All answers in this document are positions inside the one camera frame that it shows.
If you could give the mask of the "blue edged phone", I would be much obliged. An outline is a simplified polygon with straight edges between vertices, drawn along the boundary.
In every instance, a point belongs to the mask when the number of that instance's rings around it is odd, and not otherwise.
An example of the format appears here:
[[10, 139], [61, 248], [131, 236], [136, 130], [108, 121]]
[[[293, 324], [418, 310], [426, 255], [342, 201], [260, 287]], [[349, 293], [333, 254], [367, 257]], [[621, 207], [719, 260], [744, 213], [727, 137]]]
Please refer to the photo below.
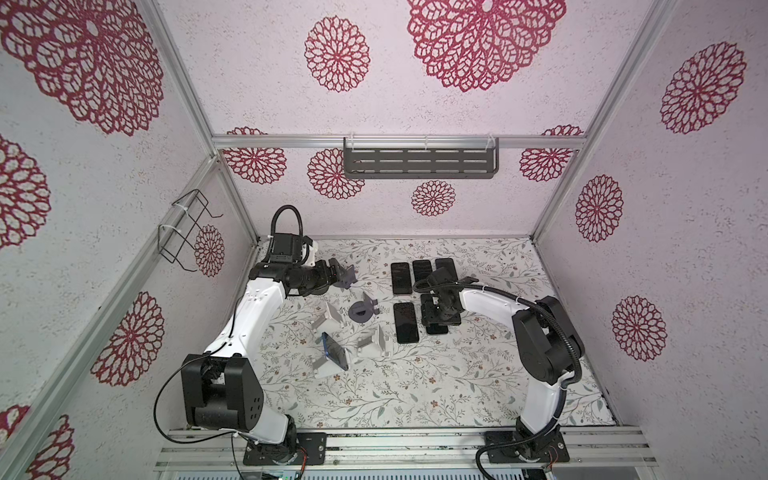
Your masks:
[[435, 260], [435, 269], [445, 269], [453, 281], [458, 280], [458, 274], [453, 258], [437, 258]]

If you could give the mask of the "black phone purple edge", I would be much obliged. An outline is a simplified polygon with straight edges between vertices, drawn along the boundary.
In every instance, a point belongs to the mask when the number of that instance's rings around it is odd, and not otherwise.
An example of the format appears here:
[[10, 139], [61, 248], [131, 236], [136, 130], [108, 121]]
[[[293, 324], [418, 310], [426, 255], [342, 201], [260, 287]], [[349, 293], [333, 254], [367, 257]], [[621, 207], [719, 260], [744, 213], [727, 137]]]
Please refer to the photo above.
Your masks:
[[390, 265], [392, 293], [394, 295], [412, 294], [412, 277], [410, 264], [407, 262], [393, 262]]

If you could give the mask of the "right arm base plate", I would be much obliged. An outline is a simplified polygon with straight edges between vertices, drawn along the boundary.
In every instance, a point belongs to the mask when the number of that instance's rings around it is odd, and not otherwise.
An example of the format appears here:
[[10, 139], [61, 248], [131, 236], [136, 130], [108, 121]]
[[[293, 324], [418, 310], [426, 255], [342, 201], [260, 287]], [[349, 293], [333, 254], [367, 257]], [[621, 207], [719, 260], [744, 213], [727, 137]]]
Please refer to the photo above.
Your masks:
[[538, 462], [550, 464], [566, 463], [571, 460], [559, 429], [533, 441], [523, 443], [522, 440], [522, 435], [516, 431], [485, 432], [484, 441], [489, 447], [487, 455], [490, 463]]

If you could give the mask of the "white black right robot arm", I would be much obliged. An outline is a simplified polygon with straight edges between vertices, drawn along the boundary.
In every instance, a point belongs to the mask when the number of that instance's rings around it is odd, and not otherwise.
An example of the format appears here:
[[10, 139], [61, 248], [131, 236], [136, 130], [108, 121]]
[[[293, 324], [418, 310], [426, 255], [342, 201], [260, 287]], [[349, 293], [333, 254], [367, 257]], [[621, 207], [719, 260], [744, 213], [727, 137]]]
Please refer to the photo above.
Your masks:
[[469, 312], [482, 315], [510, 329], [518, 357], [529, 374], [528, 391], [515, 426], [515, 441], [528, 448], [554, 434], [570, 386], [581, 381], [585, 349], [560, 301], [546, 296], [536, 301], [480, 285], [478, 280], [452, 278], [440, 268], [417, 281], [413, 289], [437, 299], [440, 322]]

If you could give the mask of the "green phone stand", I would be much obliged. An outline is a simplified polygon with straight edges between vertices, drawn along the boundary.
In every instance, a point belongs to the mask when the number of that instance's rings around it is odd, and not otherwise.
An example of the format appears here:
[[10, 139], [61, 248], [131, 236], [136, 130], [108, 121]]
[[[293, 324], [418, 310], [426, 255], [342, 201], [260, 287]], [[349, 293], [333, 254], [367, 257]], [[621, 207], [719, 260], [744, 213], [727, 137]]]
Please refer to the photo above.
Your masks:
[[447, 334], [450, 326], [458, 326], [461, 324], [460, 314], [455, 314], [448, 319], [443, 319], [438, 303], [431, 295], [421, 294], [420, 302], [421, 323], [429, 335]]

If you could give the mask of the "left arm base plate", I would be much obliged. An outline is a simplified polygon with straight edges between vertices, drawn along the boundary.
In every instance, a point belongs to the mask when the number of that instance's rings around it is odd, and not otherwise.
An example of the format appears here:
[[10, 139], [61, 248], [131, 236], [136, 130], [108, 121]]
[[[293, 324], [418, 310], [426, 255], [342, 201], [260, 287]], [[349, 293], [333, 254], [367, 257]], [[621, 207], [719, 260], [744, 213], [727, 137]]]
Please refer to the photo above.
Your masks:
[[249, 442], [243, 457], [246, 466], [316, 466], [325, 463], [328, 435], [289, 433], [280, 444]]

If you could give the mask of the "dark phone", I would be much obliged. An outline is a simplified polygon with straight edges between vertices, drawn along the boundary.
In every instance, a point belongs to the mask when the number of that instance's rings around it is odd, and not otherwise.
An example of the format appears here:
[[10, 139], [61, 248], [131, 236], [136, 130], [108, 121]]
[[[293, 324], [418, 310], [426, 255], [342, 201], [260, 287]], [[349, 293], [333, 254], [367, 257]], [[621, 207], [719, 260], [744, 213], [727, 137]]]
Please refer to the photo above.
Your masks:
[[393, 306], [396, 338], [399, 344], [419, 342], [419, 331], [415, 306], [411, 302], [400, 302]]

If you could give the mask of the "blue phone front stand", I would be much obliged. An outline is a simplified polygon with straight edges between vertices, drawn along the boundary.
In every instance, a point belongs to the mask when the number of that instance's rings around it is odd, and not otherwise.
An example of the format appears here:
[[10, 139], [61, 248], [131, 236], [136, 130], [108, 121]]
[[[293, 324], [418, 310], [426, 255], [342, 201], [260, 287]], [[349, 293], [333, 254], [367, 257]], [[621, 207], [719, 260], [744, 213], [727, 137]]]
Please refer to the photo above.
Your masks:
[[322, 333], [321, 340], [325, 357], [342, 371], [347, 371], [349, 369], [349, 362], [346, 349], [327, 332]]

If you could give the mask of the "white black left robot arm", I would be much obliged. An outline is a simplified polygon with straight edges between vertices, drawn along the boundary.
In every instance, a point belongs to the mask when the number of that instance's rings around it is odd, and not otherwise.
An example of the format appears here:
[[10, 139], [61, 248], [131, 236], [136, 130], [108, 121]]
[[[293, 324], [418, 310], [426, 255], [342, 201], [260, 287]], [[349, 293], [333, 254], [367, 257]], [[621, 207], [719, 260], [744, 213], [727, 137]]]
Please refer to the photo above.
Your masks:
[[294, 419], [266, 405], [255, 372], [260, 343], [271, 319], [291, 291], [322, 295], [339, 280], [333, 261], [312, 266], [259, 262], [230, 320], [202, 354], [188, 355], [180, 375], [187, 423], [237, 433], [277, 464], [296, 459]]

